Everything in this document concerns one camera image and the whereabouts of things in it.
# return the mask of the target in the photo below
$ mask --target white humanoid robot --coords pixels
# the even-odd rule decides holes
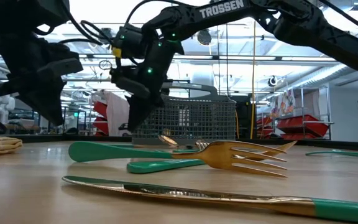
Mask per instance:
[[[0,122],[8,123],[9,112],[15,108],[15,98],[10,95],[0,96]]]

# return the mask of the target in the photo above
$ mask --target metal dish rack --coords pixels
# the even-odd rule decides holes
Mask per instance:
[[[236,102],[219,96],[213,86],[164,83],[163,88],[209,92],[206,96],[176,98],[162,95],[165,106],[157,108],[132,133],[133,144],[161,144],[158,135],[166,135],[179,144],[236,140]]]

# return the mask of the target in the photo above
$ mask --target security camera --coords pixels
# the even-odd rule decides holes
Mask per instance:
[[[277,85],[277,79],[276,77],[272,76],[271,78],[269,78],[269,80],[267,81],[267,84],[270,87],[275,87]]]

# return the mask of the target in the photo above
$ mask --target poster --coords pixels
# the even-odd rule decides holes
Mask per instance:
[[[279,116],[292,114],[295,107],[295,96],[293,90],[288,90],[285,93],[275,96],[273,98],[273,108],[271,116],[277,118]]]

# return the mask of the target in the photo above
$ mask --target wooden table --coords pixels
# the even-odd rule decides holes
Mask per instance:
[[[293,195],[358,201],[358,157],[305,156],[321,148],[295,146],[287,155],[287,179],[188,167],[154,174],[128,174],[129,159],[75,164],[71,142],[25,144],[0,156],[0,224],[102,223],[334,223],[266,210],[203,206],[145,198],[70,185],[64,175],[215,190],[252,195]]]

